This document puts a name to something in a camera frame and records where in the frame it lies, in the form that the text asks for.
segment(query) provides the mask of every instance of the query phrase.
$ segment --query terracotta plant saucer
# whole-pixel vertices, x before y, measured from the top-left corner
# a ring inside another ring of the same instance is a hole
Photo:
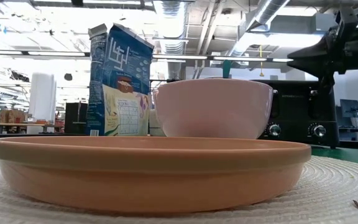
[[[290,190],[311,157],[306,144],[158,137],[0,139],[12,189],[92,210],[176,213],[261,202]]]

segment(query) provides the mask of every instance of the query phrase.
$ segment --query oven knob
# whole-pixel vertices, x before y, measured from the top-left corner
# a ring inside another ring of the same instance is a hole
[[[281,128],[277,124],[272,124],[268,127],[268,134],[273,137],[279,136],[281,133]]]
[[[324,128],[323,125],[317,125],[313,128],[313,134],[319,138],[322,138],[326,134],[326,128]]]

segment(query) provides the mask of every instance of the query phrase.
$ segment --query woven placemat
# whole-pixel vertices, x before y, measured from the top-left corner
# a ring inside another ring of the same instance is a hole
[[[358,164],[323,157],[306,163],[295,188],[257,205],[177,217],[120,217],[37,202],[12,190],[0,173],[0,224],[358,223]]]

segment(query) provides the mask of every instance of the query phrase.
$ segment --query white cylinder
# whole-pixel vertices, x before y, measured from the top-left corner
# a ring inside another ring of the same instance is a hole
[[[56,80],[53,74],[34,72],[31,79],[29,121],[46,120],[55,123]],[[38,134],[42,127],[27,127],[27,134]]]

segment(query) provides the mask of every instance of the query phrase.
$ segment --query green table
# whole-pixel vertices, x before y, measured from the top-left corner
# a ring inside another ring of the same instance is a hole
[[[358,149],[330,149],[329,147],[312,147],[312,155],[330,157],[344,161],[351,161],[358,163]]]

